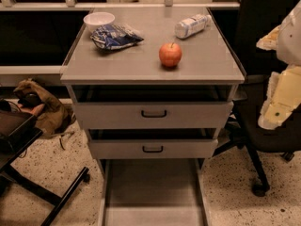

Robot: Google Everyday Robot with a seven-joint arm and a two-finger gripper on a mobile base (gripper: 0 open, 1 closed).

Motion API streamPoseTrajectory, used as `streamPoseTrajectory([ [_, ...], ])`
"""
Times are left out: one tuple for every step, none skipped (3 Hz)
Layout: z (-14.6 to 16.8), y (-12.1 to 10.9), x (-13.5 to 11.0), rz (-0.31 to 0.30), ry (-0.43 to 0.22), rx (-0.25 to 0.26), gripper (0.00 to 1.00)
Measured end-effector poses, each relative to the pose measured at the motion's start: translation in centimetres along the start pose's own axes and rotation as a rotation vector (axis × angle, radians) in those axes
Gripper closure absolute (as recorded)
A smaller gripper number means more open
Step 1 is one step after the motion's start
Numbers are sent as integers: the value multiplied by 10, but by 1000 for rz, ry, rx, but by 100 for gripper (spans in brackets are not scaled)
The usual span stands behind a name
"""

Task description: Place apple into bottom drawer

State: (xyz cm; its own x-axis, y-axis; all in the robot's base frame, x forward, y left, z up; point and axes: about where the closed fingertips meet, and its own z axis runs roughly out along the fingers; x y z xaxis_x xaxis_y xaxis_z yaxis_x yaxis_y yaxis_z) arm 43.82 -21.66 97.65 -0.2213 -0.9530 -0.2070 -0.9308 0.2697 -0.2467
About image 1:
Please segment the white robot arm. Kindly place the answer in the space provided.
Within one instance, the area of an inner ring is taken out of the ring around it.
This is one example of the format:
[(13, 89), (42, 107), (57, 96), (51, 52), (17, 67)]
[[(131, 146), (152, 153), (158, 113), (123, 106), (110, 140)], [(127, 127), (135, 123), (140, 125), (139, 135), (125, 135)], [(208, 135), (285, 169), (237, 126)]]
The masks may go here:
[(258, 125), (267, 130), (281, 126), (301, 104), (301, 1), (280, 25), (258, 40), (262, 50), (275, 50), (277, 59), (287, 64), (281, 72), (272, 72), (266, 100)]

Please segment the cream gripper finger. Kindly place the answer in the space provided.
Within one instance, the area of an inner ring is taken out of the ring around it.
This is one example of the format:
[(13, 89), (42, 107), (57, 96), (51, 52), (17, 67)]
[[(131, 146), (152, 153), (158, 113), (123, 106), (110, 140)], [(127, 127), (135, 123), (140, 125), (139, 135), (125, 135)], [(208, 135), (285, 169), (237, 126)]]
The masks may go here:
[(289, 65), (282, 73), (272, 72), (266, 95), (258, 125), (275, 130), (301, 104), (301, 67)]
[(267, 35), (259, 39), (256, 43), (256, 46), (266, 51), (276, 50), (278, 33), (279, 33), (279, 26), (276, 26)]

